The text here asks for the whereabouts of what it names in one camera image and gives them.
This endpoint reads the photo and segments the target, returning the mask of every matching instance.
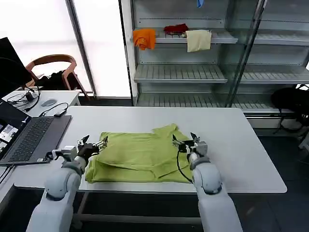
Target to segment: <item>computer mouse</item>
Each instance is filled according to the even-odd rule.
[[[55,99],[49,99],[49,100],[43,102],[41,104],[41,106],[51,106],[51,105],[54,105],[56,102],[57,102],[57,100],[55,100]]]

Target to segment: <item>power adapter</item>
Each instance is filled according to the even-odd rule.
[[[31,102],[34,100],[34,97],[32,96],[32,94],[30,92],[27,92],[25,94],[26,99],[28,100],[28,102]]]

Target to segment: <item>metal shelf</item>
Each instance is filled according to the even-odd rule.
[[[254,44],[308,46],[309,33],[290,30],[259,30]]]
[[[137,106],[222,107],[212,94],[142,93]]]
[[[181,35],[167,35],[163,28],[154,28],[156,31],[157,44],[186,44],[187,39]],[[233,37],[229,32],[223,29],[211,30],[211,43],[213,44],[236,44],[238,39]]]
[[[247,65],[241,84],[309,84],[309,71],[302,66]]]
[[[224,107],[226,94],[171,94],[171,93],[141,93],[137,106],[143,107]],[[269,94],[237,94],[232,108],[242,109],[244,113],[275,113]]]
[[[217,65],[209,64],[139,64],[137,83],[226,83]]]
[[[237,94],[232,104],[233,108],[240,108],[244,113],[276,113],[279,110],[273,106],[270,94]]]

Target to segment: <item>folded clothing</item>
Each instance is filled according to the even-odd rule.
[[[133,31],[133,42],[141,50],[146,48],[155,48],[155,30],[153,29],[140,29]]]
[[[209,50],[211,48],[211,32],[209,30],[188,30],[186,35],[188,52]]]
[[[86,171],[86,181],[93,182],[188,182],[178,171],[177,151],[172,135],[188,140],[176,124],[153,129],[153,133],[103,132],[108,146],[94,156]],[[185,154],[179,163],[186,176],[191,177]]]
[[[183,34],[187,30],[189,30],[189,28],[187,27],[187,25],[185,23],[184,24],[178,24],[178,25],[175,25],[175,26],[164,27],[164,32],[168,35]]]

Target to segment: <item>white desk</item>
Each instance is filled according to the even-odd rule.
[[[230,193],[284,193],[287,188],[255,135],[243,112],[236,108],[163,108],[72,106],[72,121],[60,143],[77,145],[90,134],[97,142],[102,131],[150,132],[176,123],[189,136],[194,132],[208,144],[208,155],[221,172]],[[18,187],[44,188],[44,182],[56,172],[62,161],[17,167],[9,179]],[[87,183],[81,191],[194,193],[185,183]]]
[[[16,94],[25,94],[26,91],[24,90],[21,90],[21,91],[13,91],[12,93],[8,94],[7,96],[3,97],[2,99],[7,101],[8,98],[16,95]],[[35,93],[32,93],[32,95],[35,97],[37,96],[38,92],[35,90]],[[32,117],[36,117],[36,116],[39,116],[44,110],[47,110],[51,107],[53,107],[54,105],[57,105],[59,103],[62,103],[62,102],[66,102],[67,104],[69,104],[69,106],[72,106],[72,105],[80,105],[79,103],[79,100],[78,100],[78,95],[79,95],[79,91],[77,90],[73,90],[73,91],[68,91],[68,90],[49,90],[49,91],[42,91],[41,92],[41,95],[40,95],[40,100],[38,102],[38,104],[32,108],[30,111],[28,112],[25,112],[26,114],[32,116]],[[14,100],[18,100],[22,97],[22,95],[18,95],[16,97],[13,97],[11,98],[10,100],[11,101],[14,101]],[[55,99],[57,100],[57,102],[54,104],[54,105],[51,105],[51,106],[41,106],[41,104],[49,99]],[[36,99],[25,105],[25,106],[22,106],[22,107],[19,107],[20,110],[24,110],[28,107],[31,107],[34,103],[36,102]],[[46,116],[52,116],[54,115],[54,113],[60,111],[61,109],[65,108],[66,105],[63,104],[63,105],[60,105],[58,107],[56,107],[55,109],[49,111]]]

